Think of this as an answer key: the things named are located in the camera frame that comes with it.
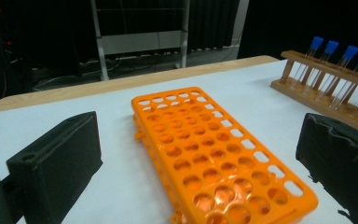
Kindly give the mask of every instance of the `wooden table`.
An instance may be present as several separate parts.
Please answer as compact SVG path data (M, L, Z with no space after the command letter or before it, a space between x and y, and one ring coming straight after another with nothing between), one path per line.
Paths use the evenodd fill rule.
M8 96L0 100L0 111L25 107L29 105L42 105L45 103L69 100L82 96L94 95L110 91L119 91L143 85L175 80L184 77L195 77L231 69L249 67L262 63L273 63L278 59L269 56L257 56L223 63L211 63L200 66L140 75L136 77L123 77L109 81L59 88L49 91L38 91Z

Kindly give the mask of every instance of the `white table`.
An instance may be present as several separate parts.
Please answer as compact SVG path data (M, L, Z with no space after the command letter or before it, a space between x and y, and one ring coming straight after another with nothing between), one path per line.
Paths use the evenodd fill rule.
M188 77L121 91L0 112L0 178L6 160L64 119L88 111L98 116L103 166L64 223L169 223L172 207L141 142L134 140L131 99L198 86L303 179L317 194L317 209L301 223L350 223L343 209L295 158L308 107L273 90L286 61Z

